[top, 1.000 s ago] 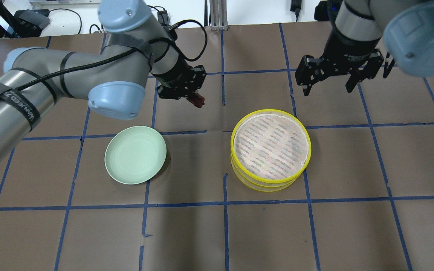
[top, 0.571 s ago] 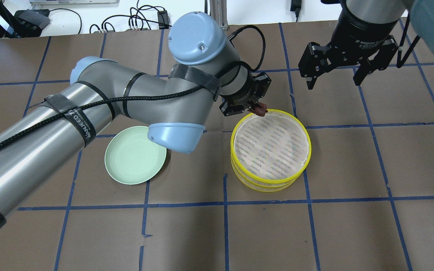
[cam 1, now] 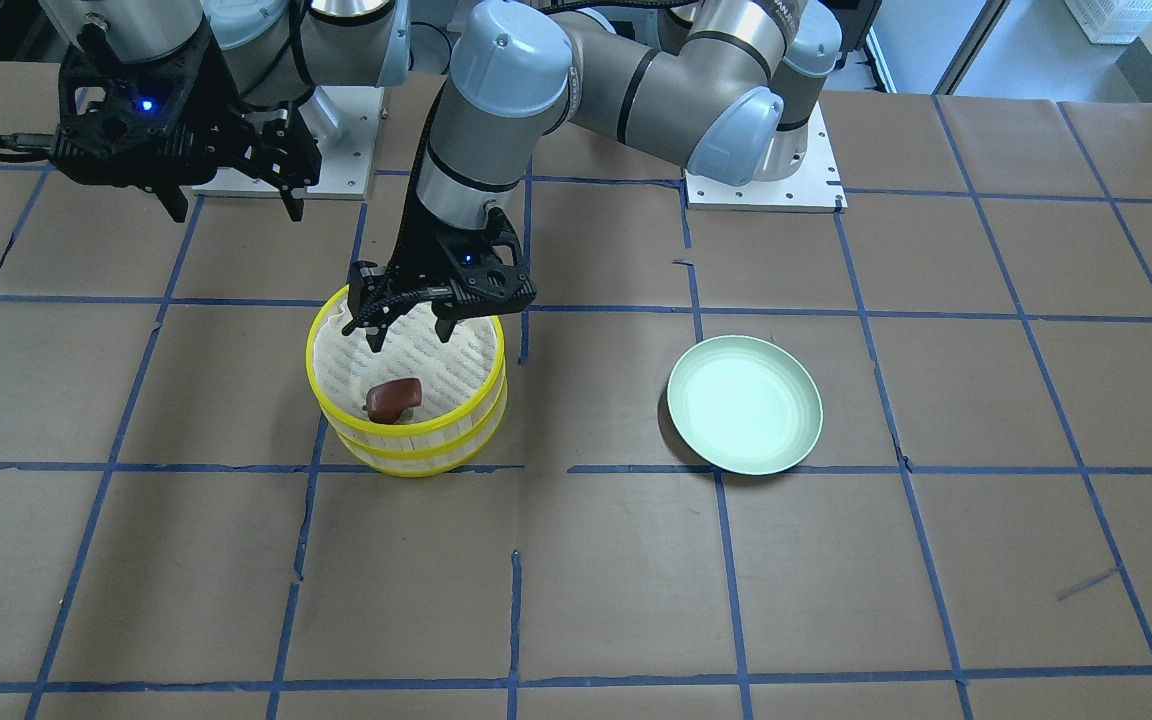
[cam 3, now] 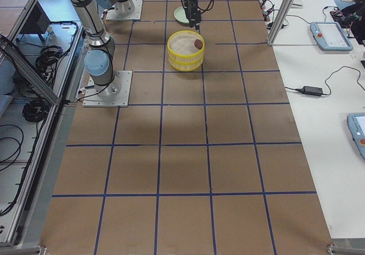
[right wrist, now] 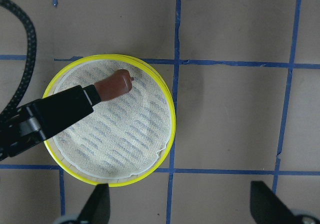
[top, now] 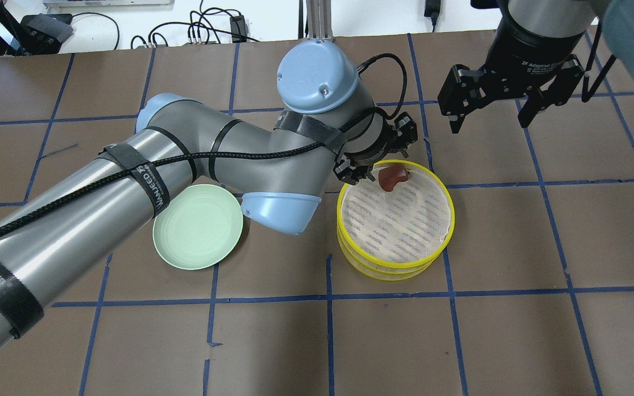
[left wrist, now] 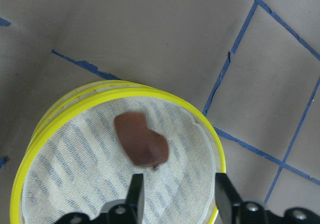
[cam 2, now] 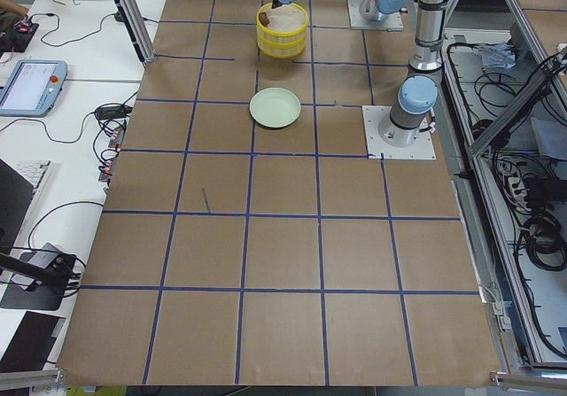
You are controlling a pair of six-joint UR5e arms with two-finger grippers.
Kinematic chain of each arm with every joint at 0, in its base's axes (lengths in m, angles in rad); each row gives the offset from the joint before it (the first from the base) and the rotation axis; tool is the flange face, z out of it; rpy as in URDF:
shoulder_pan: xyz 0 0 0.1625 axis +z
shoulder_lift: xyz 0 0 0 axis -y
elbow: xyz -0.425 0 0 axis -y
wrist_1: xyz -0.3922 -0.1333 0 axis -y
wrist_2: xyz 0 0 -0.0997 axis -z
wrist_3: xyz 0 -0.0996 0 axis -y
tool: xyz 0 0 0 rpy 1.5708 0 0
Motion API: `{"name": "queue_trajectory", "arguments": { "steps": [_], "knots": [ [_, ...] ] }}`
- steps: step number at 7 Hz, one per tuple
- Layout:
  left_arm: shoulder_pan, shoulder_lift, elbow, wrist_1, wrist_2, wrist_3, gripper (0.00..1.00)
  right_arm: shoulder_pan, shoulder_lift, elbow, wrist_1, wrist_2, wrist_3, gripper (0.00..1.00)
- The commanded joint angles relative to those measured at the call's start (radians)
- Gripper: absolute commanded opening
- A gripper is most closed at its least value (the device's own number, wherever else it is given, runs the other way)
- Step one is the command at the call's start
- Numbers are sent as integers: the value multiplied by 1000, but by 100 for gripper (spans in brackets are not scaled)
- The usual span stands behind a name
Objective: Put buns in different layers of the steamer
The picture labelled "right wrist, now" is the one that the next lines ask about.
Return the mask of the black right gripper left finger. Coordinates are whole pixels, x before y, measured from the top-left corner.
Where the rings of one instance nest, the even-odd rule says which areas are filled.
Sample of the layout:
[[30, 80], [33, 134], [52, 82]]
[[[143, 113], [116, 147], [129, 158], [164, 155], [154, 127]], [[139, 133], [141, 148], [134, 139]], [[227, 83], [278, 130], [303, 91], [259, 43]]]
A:
[[108, 223], [110, 209], [109, 185], [98, 184], [77, 217], [77, 223]]

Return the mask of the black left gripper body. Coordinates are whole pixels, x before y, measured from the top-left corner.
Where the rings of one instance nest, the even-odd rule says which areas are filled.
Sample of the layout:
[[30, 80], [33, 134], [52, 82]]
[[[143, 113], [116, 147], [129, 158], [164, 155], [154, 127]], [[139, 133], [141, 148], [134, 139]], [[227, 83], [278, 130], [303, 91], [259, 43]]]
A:
[[0, 159], [17, 156], [45, 140], [32, 103], [18, 108], [18, 113], [0, 128]]

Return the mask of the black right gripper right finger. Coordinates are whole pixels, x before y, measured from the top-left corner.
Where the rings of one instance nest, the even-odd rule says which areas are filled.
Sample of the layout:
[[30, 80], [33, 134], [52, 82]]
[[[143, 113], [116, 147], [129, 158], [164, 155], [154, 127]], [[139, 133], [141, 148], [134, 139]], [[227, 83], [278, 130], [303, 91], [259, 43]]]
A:
[[250, 213], [255, 223], [319, 223], [320, 219], [309, 214], [294, 214], [263, 181], [250, 184]]

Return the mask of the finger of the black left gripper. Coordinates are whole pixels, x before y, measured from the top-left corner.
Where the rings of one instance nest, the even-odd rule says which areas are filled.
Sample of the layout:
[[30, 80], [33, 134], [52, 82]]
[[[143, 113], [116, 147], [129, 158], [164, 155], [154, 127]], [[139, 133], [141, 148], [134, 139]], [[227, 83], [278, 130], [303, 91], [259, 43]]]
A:
[[93, 106], [100, 102], [94, 85], [77, 85], [35, 100], [29, 109], [40, 125], [42, 139], [47, 140], [93, 113]]

